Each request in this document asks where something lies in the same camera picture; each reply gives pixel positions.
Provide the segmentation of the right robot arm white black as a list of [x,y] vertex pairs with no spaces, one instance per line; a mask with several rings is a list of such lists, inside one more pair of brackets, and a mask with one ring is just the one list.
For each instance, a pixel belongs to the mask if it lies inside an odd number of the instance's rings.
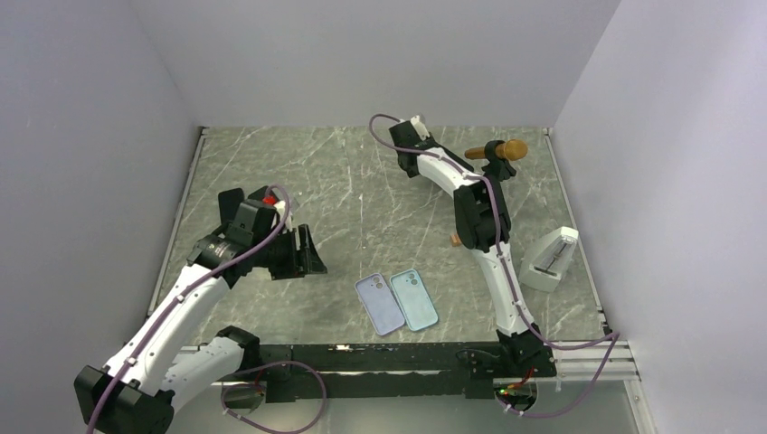
[[554,377],[553,352],[540,338],[513,268],[511,221],[500,185],[516,175],[511,164],[526,156],[527,144],[491,140],[458,156],[437,142],[420,117],[396,120],[389,135],[399,167],[431,180],[453,201],[458,240],[478,263],[495,311],[499,350],[491,370]]

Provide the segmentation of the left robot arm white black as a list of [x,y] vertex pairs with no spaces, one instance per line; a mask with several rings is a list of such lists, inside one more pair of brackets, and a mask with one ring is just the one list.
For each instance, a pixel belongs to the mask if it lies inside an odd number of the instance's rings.
[[185,340],[235,284],[256,268],[274,279],[323,274],[307,225],[294,226],[289,199],[271,192],[219,197],[220,225],[200,239],[170,292],[137,333],[101,367],[85,366],[74,389],[90,433],[164,433],[189,401],[232,376],[263,392],[289,378],[286,354],[261,350],[260,339],[239,327],[182,356]]

